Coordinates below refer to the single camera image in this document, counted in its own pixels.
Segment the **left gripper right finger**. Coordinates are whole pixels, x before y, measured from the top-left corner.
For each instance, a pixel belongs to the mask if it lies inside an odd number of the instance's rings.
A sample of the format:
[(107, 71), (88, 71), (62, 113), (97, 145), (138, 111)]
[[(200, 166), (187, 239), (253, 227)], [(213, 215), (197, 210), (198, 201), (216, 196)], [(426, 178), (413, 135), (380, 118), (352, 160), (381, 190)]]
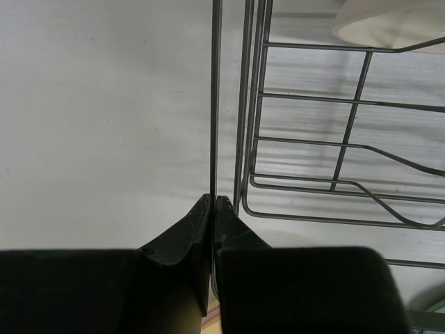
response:
[(227, 196), (218, 196), (217, 198), (214, 228), (213, 246), (215, 251), (229, 248), (249, 250), (271, 248), (238, 217)]

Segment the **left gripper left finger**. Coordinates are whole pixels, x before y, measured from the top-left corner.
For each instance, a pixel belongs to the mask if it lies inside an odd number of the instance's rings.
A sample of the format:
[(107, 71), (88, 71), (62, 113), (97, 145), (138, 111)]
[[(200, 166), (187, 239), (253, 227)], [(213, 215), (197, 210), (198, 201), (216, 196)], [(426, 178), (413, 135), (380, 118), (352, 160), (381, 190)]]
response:
[(183, 218), (138, 249), (135, 313), (152, 315), (175, 283), (190, 288), (201, 315), (207, 313), (210, 201), (202, 195)]

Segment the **black wire dish rack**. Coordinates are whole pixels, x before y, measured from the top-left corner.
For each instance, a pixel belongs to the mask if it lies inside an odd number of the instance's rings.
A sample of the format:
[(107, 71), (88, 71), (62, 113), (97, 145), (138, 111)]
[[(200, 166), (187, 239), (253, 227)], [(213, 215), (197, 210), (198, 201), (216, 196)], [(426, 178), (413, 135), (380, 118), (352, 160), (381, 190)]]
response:
[(332, 34), (345, 1), (223, 1), (219, 192), (278, 246), (362, 245), (444, 297), (444, 37)]

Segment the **cream white plastic plate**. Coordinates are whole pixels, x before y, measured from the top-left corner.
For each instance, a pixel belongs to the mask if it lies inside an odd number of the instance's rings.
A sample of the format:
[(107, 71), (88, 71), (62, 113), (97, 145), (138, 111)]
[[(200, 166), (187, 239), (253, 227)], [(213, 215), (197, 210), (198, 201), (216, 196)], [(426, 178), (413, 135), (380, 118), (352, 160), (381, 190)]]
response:
[(344, 42), (398, 49), (444, 37), (443, 1), (345, 1), (332, 27)]

